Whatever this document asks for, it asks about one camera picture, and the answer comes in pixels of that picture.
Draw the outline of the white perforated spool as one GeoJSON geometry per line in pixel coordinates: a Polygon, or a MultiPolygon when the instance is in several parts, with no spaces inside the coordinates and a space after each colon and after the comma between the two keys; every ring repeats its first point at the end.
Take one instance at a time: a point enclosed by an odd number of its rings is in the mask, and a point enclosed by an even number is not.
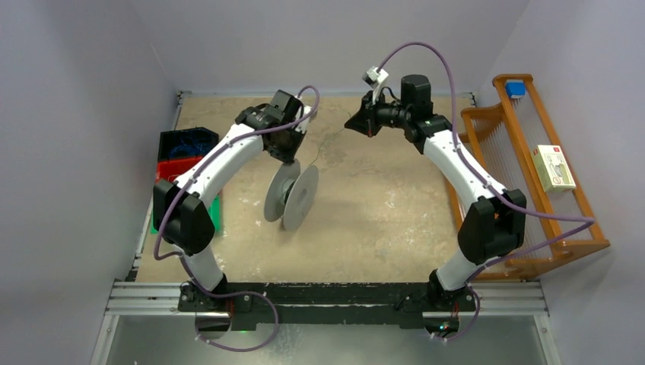
{"type": "Polygon", "coordinates": [[[302,169],[298,159],[282,163],[265,196],[264,219],[268,222],[281,220],[286,231],[297,230],[313,206],[318,185],[317,166],[302,169]]]}

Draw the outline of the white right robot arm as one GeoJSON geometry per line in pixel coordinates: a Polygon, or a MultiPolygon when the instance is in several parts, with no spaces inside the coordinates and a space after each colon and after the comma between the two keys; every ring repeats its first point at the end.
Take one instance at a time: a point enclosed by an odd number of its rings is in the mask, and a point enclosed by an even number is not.
{"type": "Polygon", "coordinates": [[[371,89],[345,128],[368,137],[376,136],[383,126],[401,129],[405,139],[440,169],[467,209],[457,234],[458,251],[431,272],[427,283],[429,304],[446,309],[478,269],[521,247],[526,216],[504,203],[525,208],[526,197],[491,177],[453,134],[448,118],[434,112],[426,76],[403,77],[401,97],[392,102],[383,96],[385,71],[371,69],[363,79],[371,89]]]}

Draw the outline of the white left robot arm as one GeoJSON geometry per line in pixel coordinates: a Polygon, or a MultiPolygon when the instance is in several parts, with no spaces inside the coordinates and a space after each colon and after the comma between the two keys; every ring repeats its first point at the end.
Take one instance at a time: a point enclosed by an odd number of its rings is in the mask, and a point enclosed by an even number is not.
{"type": "Polygon", "coordinates": [[[159,179],[154,184],[153,257],[178,258],[189,282],[199,289],[197,301],[207,310],[219,310],[232,295],[211,249],[215,229],[210,204],[262,152],[286,165],[295,163],[319,102],[319,95],[307,105],[301,94],[278,90],[269,102],[241,111],[226,135],[194,167],[174,181],[159,179]]]}

